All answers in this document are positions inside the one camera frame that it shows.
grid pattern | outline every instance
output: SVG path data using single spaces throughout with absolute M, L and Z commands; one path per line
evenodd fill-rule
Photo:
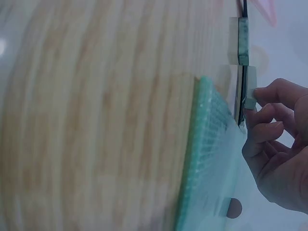
M 221 192 L 228 169 L 222 146 L 225 145 L 223 140 L 230 125 L 234 126 L 235 121 L 212 81 L 206 77 L 196 80 L 178 211 L 178 231 L 210 230 L 206 220 L 221 216 L 222 204 L 228 203 L 220 195 L 223 195 Z

black cable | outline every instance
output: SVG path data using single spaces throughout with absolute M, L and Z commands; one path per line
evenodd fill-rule
M 244 18 L 248 18 L 247 0 L 244 0 L 243 17 L 244 17 Z

pink object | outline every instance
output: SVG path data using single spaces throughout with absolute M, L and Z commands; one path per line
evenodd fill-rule
M 251 0 L 266 21 L 273 27 L 277 25 L 274 0 Z

light wood panel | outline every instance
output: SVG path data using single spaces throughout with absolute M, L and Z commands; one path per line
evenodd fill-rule
M 236 15 L 223 0 L 3 0 L 1 230 L 172 230 L 193 77 L 227 98 Z

fingernail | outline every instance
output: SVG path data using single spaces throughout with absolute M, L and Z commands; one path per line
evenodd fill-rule
M 267 128 L 277 128 L 282 124 L 282 122 L 275 122 L 265 125 Z

